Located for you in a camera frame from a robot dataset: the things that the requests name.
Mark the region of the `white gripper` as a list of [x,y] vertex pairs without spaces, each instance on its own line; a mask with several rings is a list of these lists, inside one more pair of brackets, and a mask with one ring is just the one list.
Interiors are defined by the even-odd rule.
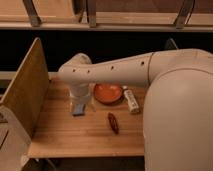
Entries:
[[70,99],[74,106],[87,104],[91,99],[91,92],[88,84],[70,85]]

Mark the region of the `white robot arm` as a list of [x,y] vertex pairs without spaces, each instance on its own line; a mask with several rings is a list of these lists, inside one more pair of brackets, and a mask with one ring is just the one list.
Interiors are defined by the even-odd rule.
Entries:
[[200,49],[145,53],[93,64],[85,54],[58,75],[85,102],[91,83],[146,86],[146,171],[213,171],[213,54]]

